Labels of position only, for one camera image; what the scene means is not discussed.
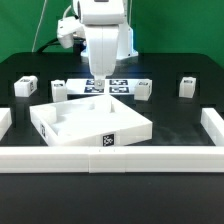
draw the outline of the black tabletop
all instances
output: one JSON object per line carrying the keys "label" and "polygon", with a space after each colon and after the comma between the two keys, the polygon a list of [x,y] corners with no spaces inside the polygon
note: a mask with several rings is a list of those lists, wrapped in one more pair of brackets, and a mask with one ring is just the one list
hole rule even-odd
{"label": "black tabletop", "polygon": [[[14,96],[24,75],[38,78],[29,98]],[[182,77],[197,78],[192,99],[179,98]],[[30,122],[29,106],[52,102],[50,82],[92,78],[72,54],[20,53],[0,64],[0,107],[13,124],[1,146],[46,146]],[[149,101],[116,96],[153,122],[153,137],[136,145],[213,145],[200,125],[201,109],[223,116],[224,70],[200,54],[142,54],[113,78],[149,78]],[[83,96],[70,96],[69,99]],[[0,223],[224,223],[223,174],[1,174]]]}
{"label": "black tabletop", "polygon": [[[35,75],[38,90],[29,98],[15,97],[13,84],[22,76]],[[179,98],[183,77],[195,77],[194,97]],[[88,64],[72,54],[20,53],[0,64],[0,106],[10,107],[13,125],[0,145],[46,146],[30,122],[29,107],[52,102],[52,80],[93,78]],[[110,78],[149,78],[153,80],[148,101],[136,101],[133,95],[116,96],[120,101],[153,122],[152,139],[135,145],[213,145],[200,124],[203,107],[224,111],[224,70],[200,54],[143,54],[137,63],[117,66]]]}

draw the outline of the green screen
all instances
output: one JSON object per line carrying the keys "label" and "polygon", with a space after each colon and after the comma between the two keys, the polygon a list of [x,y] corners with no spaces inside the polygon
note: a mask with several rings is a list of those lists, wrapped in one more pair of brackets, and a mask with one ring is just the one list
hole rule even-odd
{"label": "green screen", "polygon": [[[30,52],[44,0],[0,1],[0,61]],[[70,0],[48,0],[36,49],[56,37]],[[224,67],[224,2],[133,0],[132,27],[140,53],[202,53]],[[46,51],[65,51],[60,46]]]}

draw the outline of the small white block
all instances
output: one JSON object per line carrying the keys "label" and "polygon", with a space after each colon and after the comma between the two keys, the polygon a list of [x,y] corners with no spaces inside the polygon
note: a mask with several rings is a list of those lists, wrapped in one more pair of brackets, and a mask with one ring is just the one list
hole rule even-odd
{"label": "small white block", "polygon": [[0,108],[0,140],[12,124],[10,108]]}
{"label": "small white block", "polygon": [[54,102],[66,101],[68,99],[64,80],[51,81],[51,90]]}
{"label": "small white block", "polygon": [[152,93],[152,80],[141,79],[135,86],[134,99],[147,101]]}
{"label": "small white block", "polygon": [[23,76],[14,83],[15,96],[29,97],[37,89],[36,76]]}
{"label": "small white block", "polygon": [[192,98],[195,91],[196,78],[183,77],[180,83],[179,97]]}

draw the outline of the white block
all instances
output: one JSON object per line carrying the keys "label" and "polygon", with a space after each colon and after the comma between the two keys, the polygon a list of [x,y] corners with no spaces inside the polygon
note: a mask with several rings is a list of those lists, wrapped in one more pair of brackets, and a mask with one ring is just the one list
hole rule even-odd
{"label": "white block", "polygon": [[23,76],[14,83],[15,96],[29,97],[37,89],[37,81],[36,76]]}
{"label": "white block", "polygon": [[180,83],[179,97],[192,98],[195,91],[196,78],[183,77]]}
{"label": "white block", "polygon": [[203,108],[201,124],[216,146],[224,146],[224,120],[214,108]]}
{"label": "white block", "polygon": [[12,124],[10,108],[0,108],[0,140]]}
{"label": "white block", "polygon": [[141,79],[135,86],[134,99],[147,101],[152,93],[152,80]]}
{"label": "white block", "polygon": [[51,81],[51,90],[54,102],[66,101],[68,99],[64,80]]}

